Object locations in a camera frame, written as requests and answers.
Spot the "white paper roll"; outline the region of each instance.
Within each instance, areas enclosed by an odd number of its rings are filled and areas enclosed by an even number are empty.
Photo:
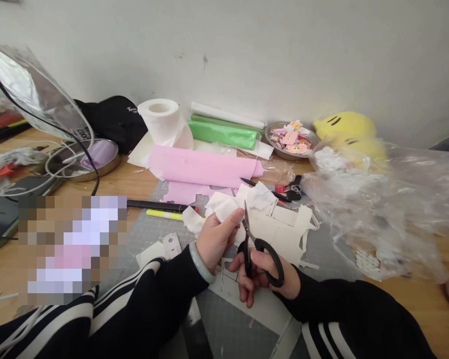
[[[264,128],[265,123],[261,121],[256,121],[249,119],[247,117],[235,115],[223,110],[219,110],[210,106],[202,105],[196,102],[191,103],[191,110],[193,113],[197,115],[214,117],[220,120],[230,121],[233,123],[237,123],[240,125],[251,126],[254,128],[258,128],[262,130]]]
[[[138,106],[155,145],[193,149],[193,135],[173,100],[155,99]]]

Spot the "pink paper roll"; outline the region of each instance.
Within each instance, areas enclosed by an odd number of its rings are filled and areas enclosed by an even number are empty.
[[[165,180],[239,188],[263,175],[260,161],[155,145],[148,165]]]

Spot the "cutting mat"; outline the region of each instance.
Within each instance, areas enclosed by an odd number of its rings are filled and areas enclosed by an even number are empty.
[[[149,200],[159,201],[167,192],[168,182],[160,181]],[[204,216],[205,204],[208,200],[207,196],[197,195],[197,201],[193,204],[199,207],[199,214],[202,216]],[[307,197],[303,197],[300,202],[308,201]],[[103,282],[100,285],[100,292],[105,293],[119,281],[136,272],[138,263],[135,256],[171,232],[178,234],[182,248],[196,239],[186,230],[183,222],[151,217],[146,214],[146,210],[142,210],[128,236],[128,266],[120,276]],[[318,231],[309,231],[306,248],[303,260],[320,266],[318,271],[309,268],[303,270],[310,277],[319,281],[331,278],[354,281],[363,278],[357,268],[348,265],[333,248],[327,226],[322,225]],[[349,258],[353,257],[350,248],[344,246],[341,249]],[[230,248],[226,257],[234,257],[236,250],[235,246]],[[200,293],[196,299],[215,359],[268,358],[271,355],[278,339],[277,334],[256,321],[250,325],[252,320],[250,316],[208,289]],[[187,358],[181,331],[165,345],[160,357]],[[309,357],[302,337],[291,357]]]

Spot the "green cylinder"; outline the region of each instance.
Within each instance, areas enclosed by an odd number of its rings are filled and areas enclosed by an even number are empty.
[[[257,128],[254,128],[254,127],[250,127],[250,126],[236,124],[236,123],[225,121],[225,120],[219,120],[219,119],[216,119],[216,118],[213,118],[213,117],[207,117],[207,116],[201,116],[201,115],[197,115],[197,114],[192,114],[191,115],[191,120],[192,121],[197,121],[197,122],[212,123],[212,124],[220,125],[220,126],[234,127],[234,128],[239,128],[239,129],[242,129],[242,130],[256,131],[259,134],[261,134],[262,136],[264,135],[264,130],[260,130],[260,129],[257,129]]]
[[[221,145],[238,147],[245,150],[252,150],[256,142],[256,137],[259,136],[257,131],[220,126],[206,122],[188,121],[188,125],[190,126],[194,139],[217,142]]]

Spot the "metal bowl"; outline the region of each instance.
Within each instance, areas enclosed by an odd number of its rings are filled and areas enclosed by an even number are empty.
[[[308,155],[291,154],[287,151],[284,151],[281,148],[276,147],[274,142],[269,139],[269,135],[273,134],[273,130],[276,130],[278,128],[283,128],[286,125],[289,125],[289,122],[275,122],[275,123],[272,123],[271,125],[268,125],[264,128],[264,138],[271,146],[274,147],[273,153],[276,154],[278,157],[281,157],[282,159],[287,160],[287,161],[299,161],[299,160],[308,158]],[[311,143],[311,148],[313,149],[318,145],[320,140],[314,132],[312,132],[311,130],[308,130],[306,128],[305,128],[305,130],[308,133],[307,141],[309,143]]]

